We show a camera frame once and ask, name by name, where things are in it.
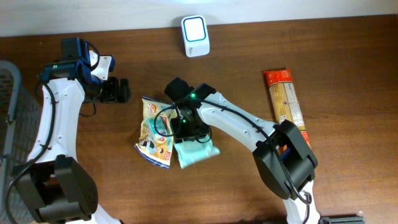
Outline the teal sachet packet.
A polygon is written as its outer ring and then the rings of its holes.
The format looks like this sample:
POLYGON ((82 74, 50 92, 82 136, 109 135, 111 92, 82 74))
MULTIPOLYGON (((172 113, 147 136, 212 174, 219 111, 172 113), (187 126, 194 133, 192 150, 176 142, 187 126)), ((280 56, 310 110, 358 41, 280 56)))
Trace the teal sachet packet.
POLYGON ((213 145, 212 140, 205 143, 183 141, 175 143, 174 148, 177 151, 178 161, 182 169, 220 154, 220 150, 213 145))

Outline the yellow snack bag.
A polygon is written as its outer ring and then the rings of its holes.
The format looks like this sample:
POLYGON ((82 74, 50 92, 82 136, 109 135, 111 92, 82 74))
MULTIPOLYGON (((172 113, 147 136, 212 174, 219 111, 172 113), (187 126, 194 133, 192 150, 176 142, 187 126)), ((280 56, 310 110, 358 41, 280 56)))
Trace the yellow snack bag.
POLYGON ((177 113, 170 103, 154 100, 152 98, 143 96, 143 120, 141 123, 140 137, 134 147, 138 153, 151 164, 169 169, 170 159, 174 147, 174 137, 155 137, 150 131, 147 124, 149 118, 163 117, 167 123, 167 127, 171 134, 170 120, 177 117, 177 113))

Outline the orange spaghetti packet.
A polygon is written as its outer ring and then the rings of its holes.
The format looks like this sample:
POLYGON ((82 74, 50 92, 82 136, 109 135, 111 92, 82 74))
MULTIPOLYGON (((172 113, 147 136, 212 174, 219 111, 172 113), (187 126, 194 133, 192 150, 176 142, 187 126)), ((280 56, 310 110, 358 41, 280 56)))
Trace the orange spaghetti packet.
POLYGON ((264 71, 264 77, 276 121, 279 124, 285 120, 293 122, 300 130, 305 142, 311 147, 290 69, 264 71))

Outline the small teal packet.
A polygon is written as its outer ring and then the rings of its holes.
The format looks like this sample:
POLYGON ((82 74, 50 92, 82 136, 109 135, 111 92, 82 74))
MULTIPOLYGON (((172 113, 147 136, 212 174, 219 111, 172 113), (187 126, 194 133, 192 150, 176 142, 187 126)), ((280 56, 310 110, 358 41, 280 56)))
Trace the small teal packet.
POLYGON ((170 137, 172 135, 167 127, 165 119, 163 119, 161 116, 157 119, 149 118, 147 120, 147 124, 149 126, 149 131, 155 137, 170 137))

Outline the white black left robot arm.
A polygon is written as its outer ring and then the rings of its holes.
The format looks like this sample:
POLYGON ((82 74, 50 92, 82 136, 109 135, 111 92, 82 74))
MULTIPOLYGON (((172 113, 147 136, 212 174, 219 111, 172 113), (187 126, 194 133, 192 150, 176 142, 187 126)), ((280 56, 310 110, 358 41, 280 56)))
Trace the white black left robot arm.
POLYGON ((39 130, 27 162, 12 168, 4 208, 17 223, 10 194, 16 190, 36 223, 121 223, 98 201, 93 178, 78 163, 76 136, 85 103, 127 103, 129 82, 109 76, 112 55, 102 55, 89 41, 63 39, 62 56, 39 75, 43 108, 39 130))

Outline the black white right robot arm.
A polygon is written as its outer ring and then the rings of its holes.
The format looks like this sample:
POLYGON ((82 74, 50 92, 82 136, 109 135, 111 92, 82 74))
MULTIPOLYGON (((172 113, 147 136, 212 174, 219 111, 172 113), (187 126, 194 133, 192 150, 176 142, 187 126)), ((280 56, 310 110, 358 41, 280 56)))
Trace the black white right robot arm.
POLYGON ((317 158, 299 128, 291 121, 280 124, 254 116, 230 103, 215 88, 198 88, 174 78, 165 88, 177 117, 170 122, 178 143, 203 143, 218 128, 252 153, 265 185, 284 201, 287 223, 319 223, 313 198, 317 158))

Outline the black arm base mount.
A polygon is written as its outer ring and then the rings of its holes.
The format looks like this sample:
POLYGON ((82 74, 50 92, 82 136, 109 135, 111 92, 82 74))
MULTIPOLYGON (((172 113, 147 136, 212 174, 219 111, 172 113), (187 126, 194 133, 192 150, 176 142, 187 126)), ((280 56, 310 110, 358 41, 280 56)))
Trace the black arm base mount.
POLYGON ((319 224, 365 224, 362 216, 322 217, 319 224))

